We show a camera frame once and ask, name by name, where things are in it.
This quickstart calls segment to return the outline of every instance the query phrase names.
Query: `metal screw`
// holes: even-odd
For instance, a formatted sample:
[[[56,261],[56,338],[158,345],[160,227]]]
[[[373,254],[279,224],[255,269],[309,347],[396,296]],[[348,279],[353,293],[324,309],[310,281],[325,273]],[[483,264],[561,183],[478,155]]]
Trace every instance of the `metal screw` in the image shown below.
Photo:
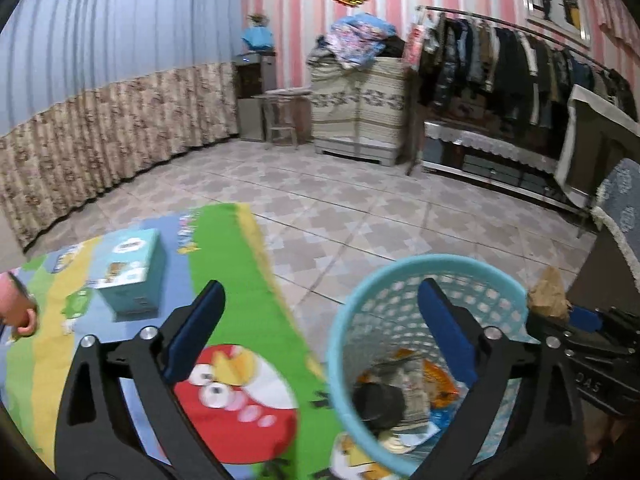
[[[155,338],[156,335],[158,335],[158,329],[155,326],[145,326],[140,331],[140,337],[145,341]]]
[[[487,339],[490,339],[492,341],[497,341],[502,337],[502,331],[498,327],[488,326],[487,328],[484,329],[484,335],[486,336]]]
[[[549,348],[560,348],[560,340],[556,336],[550,335],[546,338],[546,345]]]
[[[80,340],[80,346],[84,348],[89,348],[93,346],[95,343],[95,336],[86,335]]]

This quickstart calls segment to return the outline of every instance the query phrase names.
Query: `red cartoon bird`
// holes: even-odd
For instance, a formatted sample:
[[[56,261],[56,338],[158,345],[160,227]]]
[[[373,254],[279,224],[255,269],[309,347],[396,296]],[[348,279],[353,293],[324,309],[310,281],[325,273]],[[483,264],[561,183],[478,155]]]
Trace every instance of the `red cartoon bird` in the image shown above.
[[[286,380],[238,345],[205,348],[175,395],[220,462],[255,464],[281,455],[296,435],[298,406]]]

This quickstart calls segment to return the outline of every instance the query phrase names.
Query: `light blue box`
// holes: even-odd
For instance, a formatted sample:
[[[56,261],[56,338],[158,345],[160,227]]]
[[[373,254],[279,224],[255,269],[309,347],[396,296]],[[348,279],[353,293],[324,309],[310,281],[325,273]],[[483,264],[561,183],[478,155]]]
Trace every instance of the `light blue box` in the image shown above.
[[[157,229],[124,229],[95,253],[94,289],[116,317],[155,317],[162,297],[166,251]]]

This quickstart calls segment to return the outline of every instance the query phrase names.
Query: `brown paper bag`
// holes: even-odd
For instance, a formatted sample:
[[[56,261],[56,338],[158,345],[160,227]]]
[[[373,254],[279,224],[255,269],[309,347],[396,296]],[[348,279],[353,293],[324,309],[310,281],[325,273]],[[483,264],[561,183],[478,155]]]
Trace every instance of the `brown paper bag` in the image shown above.
[[[569,320],[570,303],[564,295],[560,271],[548,266],[535,286],[527,293],[527,308],[537,314]]]

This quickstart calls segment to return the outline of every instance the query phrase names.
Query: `light blue plastic basket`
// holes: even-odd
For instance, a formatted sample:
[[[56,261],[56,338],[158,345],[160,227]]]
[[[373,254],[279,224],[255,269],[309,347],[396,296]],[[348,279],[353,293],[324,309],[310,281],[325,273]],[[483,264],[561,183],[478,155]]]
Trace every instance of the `light blue plastic basket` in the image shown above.
[[[418,286],[433,278],[451,303],[468,308],[484,326],[497,326],[509,338],[536,342],[525,330],[526,291],[501,270],[464,256],[428,254],[399,260],[364,280],[338,313],[327,351],[332,405],[343,427],[371,459],[400,476],[411,476],[437,443],[438,435],[411,453],[393,454],[378,444],[351,404],[356,379],[375,362],[398,349],[418,351],[444,368],[447,364],[417,306]],[[492,456],[500,444],[519,380],[511,380],[476,462]],[[460,383],[462,402],[466,388]]]

